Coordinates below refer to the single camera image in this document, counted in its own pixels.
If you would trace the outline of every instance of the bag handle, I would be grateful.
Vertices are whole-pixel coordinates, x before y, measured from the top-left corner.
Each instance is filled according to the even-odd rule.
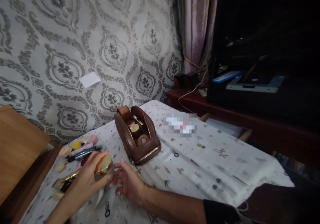
[[[131,119],[131,112],[127,105],[117,108],[117,113],[119,113],[120,117],[124,120]]]

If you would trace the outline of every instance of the white paper note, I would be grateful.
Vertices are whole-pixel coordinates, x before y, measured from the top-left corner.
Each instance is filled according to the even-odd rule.
[[[96,72],[89,73],[81,78],[79,78],[79,81],[82,83],[82,85],[87,88],[91,85],[94,85],[95,83],[101,81],[98,74]]]

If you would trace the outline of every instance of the table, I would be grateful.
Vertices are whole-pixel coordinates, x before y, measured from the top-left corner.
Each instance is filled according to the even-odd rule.
[[[169,104],[177,110],[185,110],[178,99],[186,94],[186,90],[172,89],[166,93]],[[186,108],[202,116],[206,112],[219,119],[237,126],[252,128],[249,138],[260,149],[267,153],[277,151],[301,163],[320,167],[320,135],[306,129],[286,123],[250,115],[208,103],[198,92],[194,91],[183,98],[180,103]]]
[[[159,189],[200,199],[211,199],[239,206],[256,187],[264,183],[293,187],[293,183],[279,162],[272,156],[195,118],[197,133],[189,137],[164,133],[162,118],[179,111],[152,100],[141,106],[152,119],[161,141],[161,151],[142,166],[133,167],[149,185]],[[117,132],[115,121],[91,130],[84,136],[96,135],[97,145],[109,150],[113,162],[120,157],[130,164]],[[65,159],[58,156],[48,172],[41,188],[21,219],[21,224],[43,223],[57,201],[53,200],[51,188],[57,178],[75,171],[76,162],[71,162],[61,173],[54,167]],[[150,213],[137,208],[124,196],[115,196],[116,186],[97,195],[73,216],[73,223],[150,223]]]

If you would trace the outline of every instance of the blue object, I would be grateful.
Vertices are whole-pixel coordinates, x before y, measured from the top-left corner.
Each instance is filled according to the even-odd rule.
[[[224,82],[226,80],[229,80],[229,79],[232,79],[232,78],[234,78],[236,76],[239,76],[239,75],[243,74],[244,72],[245,71],[231,71],[231,72],[225,73],[225,74],[223,74],[223,75],[221,75],[221,76],[219,76],[219,77],[217,77],[215,79],[212,79],[212,81],[214,83],[222,83],[222,82]]]

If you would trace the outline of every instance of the pink cosmetic tube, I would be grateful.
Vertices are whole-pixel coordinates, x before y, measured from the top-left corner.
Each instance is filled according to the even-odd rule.
[[[85,149],[91,148],[91,147],[93,147],[93,146],[94,146],[94,145],[93,145],[93,142],[91,142],[91,143],[86,144],[86,145],[84,145],[83,147],[81,147],[81,148],[79,148],[79,149],[77,149],[77,150],[72,151],[70,155],[71,155],[71,156],[74,156],[75,154],[77,154],[77,153],[79,153],[79,152],[81,152],[81,151],[83,151],[83,150],[85,150]]]
[[[96,135],[92,135],[88,138],[87,143],[93,143],[93,145],[97,144],[99,141],[98,137]]]

